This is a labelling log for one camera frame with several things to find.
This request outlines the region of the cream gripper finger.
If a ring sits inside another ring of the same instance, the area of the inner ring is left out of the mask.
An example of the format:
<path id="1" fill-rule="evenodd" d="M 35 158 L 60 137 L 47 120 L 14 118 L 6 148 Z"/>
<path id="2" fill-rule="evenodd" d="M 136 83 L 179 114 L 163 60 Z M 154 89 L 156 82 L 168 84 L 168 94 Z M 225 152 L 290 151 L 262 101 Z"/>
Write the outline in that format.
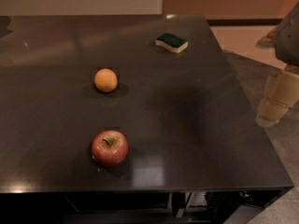
<path id="1" fill-rule="evenodd" d="M 299 101 L 299 67 L 288 65 L 278 72 L 272 72 L 264 87 L 256 116 L 262 127 L 277 124 Z"/>

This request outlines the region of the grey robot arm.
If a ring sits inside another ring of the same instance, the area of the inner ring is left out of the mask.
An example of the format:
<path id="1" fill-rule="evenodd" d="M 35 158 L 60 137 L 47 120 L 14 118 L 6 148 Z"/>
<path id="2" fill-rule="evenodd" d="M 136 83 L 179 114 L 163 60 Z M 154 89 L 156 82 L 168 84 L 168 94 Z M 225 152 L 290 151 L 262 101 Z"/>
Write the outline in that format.
<path id="1" fill-rule="evenodd" d="M 256 117 L 262 127 L 277 124 L 299 101 L 299 3 L 281 21 L 273 42 L 276 58 L 286 67 L 266 81 Z"/>

